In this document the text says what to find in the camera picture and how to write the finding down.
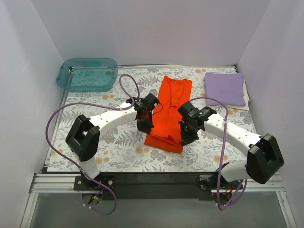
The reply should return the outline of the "orange t-shirt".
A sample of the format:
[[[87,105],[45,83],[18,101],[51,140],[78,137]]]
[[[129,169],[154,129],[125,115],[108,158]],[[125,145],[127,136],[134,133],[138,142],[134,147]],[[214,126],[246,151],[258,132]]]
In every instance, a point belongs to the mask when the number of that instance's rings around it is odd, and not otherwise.
[[[191,90],[192,81],[188,79],[164,77],[158,93],[160,104],[152,115],[154,128],[146,136],[145,145],[168,152],[182,153],[179,125],[182,116],[178,108],[189,101]]]

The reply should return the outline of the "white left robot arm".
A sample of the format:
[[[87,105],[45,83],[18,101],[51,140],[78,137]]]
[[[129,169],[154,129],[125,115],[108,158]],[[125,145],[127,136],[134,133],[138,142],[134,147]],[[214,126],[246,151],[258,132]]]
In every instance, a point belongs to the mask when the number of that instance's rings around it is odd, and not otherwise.
[[[152,112],[159,104],[157,97],[149,93],[145,98],[132,97],[111,111],[91,117],[80,115],[75,119],[66,143],[76,155],[89,189],[96,190],[101,184],[100,171],[95,162],[100,136],[134,120],[138,131],[149,134],[154,127]]]

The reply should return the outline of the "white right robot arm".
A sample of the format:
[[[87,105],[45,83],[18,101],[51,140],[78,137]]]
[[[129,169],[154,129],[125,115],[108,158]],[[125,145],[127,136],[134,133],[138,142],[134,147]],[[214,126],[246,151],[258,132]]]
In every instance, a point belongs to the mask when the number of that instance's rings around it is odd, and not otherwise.
[[[198,109],[191,102],[184,103],[179,109],[182,116],[180,132],[182,145],[198,140],[198,131],[202,130],[221,137],[245,156],[245,161],[225,163],[218,168],[207,181],[225,189],[232,182],[252,179],[265,184],[285,163],[276,138],[271,134],[264,136],[246,131],[224,118],[210,107]]]

